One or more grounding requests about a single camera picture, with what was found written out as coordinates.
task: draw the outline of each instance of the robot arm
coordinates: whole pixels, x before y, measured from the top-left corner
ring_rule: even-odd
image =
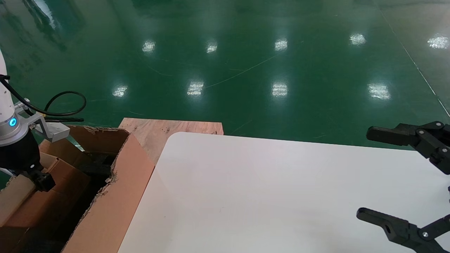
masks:
[[[32,130],[34,129],[47,140],[55,142],[68,137],[70,129],[59,122],[46,122],[42,114],[31,113],[28,106],[32,105],[29,104],[29,100],[20,97],[9,86],[7,81],[9,76],[6,74],[5,61],[0,51],[0,167],[7,169],[16,176],[19,174],[27,176],[40,191],[49,191],[53,188],[55,182],[49,173],[42,172],[39,146]],[[13,104],[10,90],[22,102]]]

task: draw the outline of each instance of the black cable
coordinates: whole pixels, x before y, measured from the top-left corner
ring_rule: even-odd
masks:
[[[80,92],[68,90],[68,91],[64,91],[64,92],[61,92],[61,93],[58,93],[57,95],[55,95],[47,103],[47,105],[45,107],[45,110],[41,110],[41,109],[35,107],[34,105],[30,104],[29,102],[27,102],[19,93],[17,93],[16,90],[14,90],[14,88],[12,88],[12,86],[9,85],[9,83],[6,81],[6,80],[9,80],[9,79],[11,79],[10,76],[0,75],[0,82],[11,92],[11,94],[13,94],[24,105],[28,106],[29,108],[31,108],[31,109],[33,109],[33,110],[35,110],[37,112],[43,113],[45,115],[57,116],[57,117],[71,116],[71,115],[74,115],[74,114],[77,114],[77,113],[81,112],[86,107],[86,97],[83,94],[81,94]],[[80,96],[83,99],[83,105],[78,110],[75,110],[73,112],[68,112],[68,113],[51,113],[51,112],[47,112],[48,107],[51,105],[51,103],[55,99],[57,99],[58,97],[60,97],[60,96],[62,96],[64,94],[76,94],[76,95]]]
[[[68,118],[45,118],[45,122],[83,122],[83,118],[79,117],[68,117]]]

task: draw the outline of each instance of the cardboard box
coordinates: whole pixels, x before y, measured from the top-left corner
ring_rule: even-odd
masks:
[[[111,177],[108,178],[106,186],[98,192],[91,202],[90,207],[79,221],[63,252],[117,252],[142,194],[147,187],[154,164],[149,160],[137,139],[123,129],[92,128],[88,126],[70,126],[70,128],[70,135],[85,150],[85,153],[118,155],[111,166]],[[59,161],[66,162],[67,165],[73,167],[78,167],[89,160],[86,154],[82,153],[67,139],[55,143],[44,141],[40,145],[40,150],[47,155],[58,157]],[[27,198],[14,212],[10,218],[12,220],[8,219],[6,223],[8,225],[7,228],[16,228],[15,232],[20,233],[24,230],[18,229],[19,226],[41,224],[40,222],[32,222],[32,220],[36,220],[34,217],[33,219],[28,219],[27,217],[31,218],[31,216],[26,216],[22,213],[21,210],[25,210],[26,205],[33,204],[36,207],[43,207],[55,206],[57,203],[64,209],[69,203],[73,203],[76,197],[71,199],[73,195],[69,196],[66,194],[66,198],[62,198],[60,196],[61,191],[65,193],[75,192],[74,189],[79,186],[76,183],[71,185],[68,182],[61,182],[64,182],[64,180],[60,181],[60,183],[56,182],[55,190],[51,193],[55,196],[52,198],[45,199],[40,197],[40,201],[37,201],[37,203],[29,203],[36,193],[32,197]],[[11,182],[5,189],[7,192],[11,185],[14,184]],[[0,194],[0,207],[2,206],[2,194],[3,192]],[[54,227],[54,224],[51,222],[45,222],[44,224],[49,226],[49,228]]]

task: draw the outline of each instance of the torn cardboard edge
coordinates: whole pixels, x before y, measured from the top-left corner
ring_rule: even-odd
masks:
[[[86,209],[62,252],[117,252],[155,166],[136,137],[124,129],[69,127],[71,136],[86,152],[117,156],[112,163],[107,184],[98,191]],[[74,167],[90,160],[88,155],[67,139],[54,143],[45,140],[40,145],[40,151]],[[13,179],[9,186],[17,182],[18,178]],[[25,183],[21,184],[31,184],[34,188],[29,179],[24,179]],[[22,202],[26,200],[27,197],[20,199]]]

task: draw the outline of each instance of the black robotic claw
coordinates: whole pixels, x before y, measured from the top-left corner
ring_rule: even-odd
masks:
[[[421,126],[399,124],[393,129],[372,126],[367,130],[366,137],[399,146],[410,145],[443,173],[450,174],[450,126],[447,124],[439,121]],[[389,241],[417,253],[449,253],[435,238],[450,231],[450,214],[423,228],[367,208],[358,209],[356,217],[383,228]]]
[[[399,124],[393,129],[372,126],[368,140],[410,145],[446,175],[450,175],[450,125],[435,121],[421,126]]]
[[[403,245],[417,253],[449,253],[435,240],[450,231],[450,215],[439,219],[422,229],[394,216],[368,208],[360,208],[356,217],[383,228],[389,241]]]

